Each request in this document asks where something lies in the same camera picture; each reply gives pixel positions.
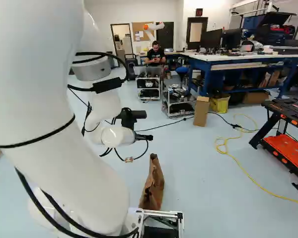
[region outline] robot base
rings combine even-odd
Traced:
[[[137,227],[141,238],[183,238],[183,213],[129,208],[122,233],[129,233]]]

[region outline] man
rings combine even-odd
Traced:
[[[152,49],[148,51],[147,57],[145,58],[145,64],[149,66],[158,66],[166,62],[165,54],[159,47],[159,42],[154,41],[152,43]]]

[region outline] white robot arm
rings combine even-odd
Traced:
[[[77,78],[95,89],[87,92],[93,111],[86,127],[121,112],[117,87],[110,88],[112,84],[103,79],[110,73],[106,57],[92,63],[90,56],[76,54],[102,51],[98,39],[82,0],[0,0],[0,148],[17,168],[36,207],[49,218],[49,223],[40,223],[64,233],[57,233],[61,238],[138,237],[143,222],[144,210],[129,208],[125,183],[88,146],[67,100],[68,72],[73,66]],[[121,84],[120,79],[109,80]],[[107,147],[133,143],[136,135],[126,125],[98,128],[93,141]],[[32,192],[25,178],[40,189]],[[69,212],[73,219],[68,229],[64,214],[58,223],[65,224],[62,229],[50,220],[60,217],[54,209],[44,208],[51,204],[60,214],[60,207]],[[29,203],[31,214],[42,217],[36,207]],[[162,216],[183,225],[182,213]]]
[[[150,41],[154,41],[154,37],[151,31],[159,30],[164,28],[164,23],[160,22],[158,25],[154,25],[153,23],[144,25],[144,31],[148,35]]]
[[[86,227],[118,235],[127,187],[88,147],[66,96],[83,19],[81,0],[0,0],[0,147]]]

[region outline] computer monitor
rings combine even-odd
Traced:
[[[204,32],[201,37],[200,47],[218,48],[221,44],[222,31],[222,29],[219,29]]]
[[[232,50],[240,45],[242,38],[242,28],[230,29],[223,31],[222,47]]]

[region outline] black t-shirt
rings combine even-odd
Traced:
[[[162,59],[163,57],[165,57],[165,54],[161,48],[159,48],[159,50],[157,52],[154,52],[154,50],[151,49],[147,53],[147,58],[149,60],[153,60],[154,58]],[[149,63],[149,66],[158,66],[158,65],[160,65],[160,63]]]

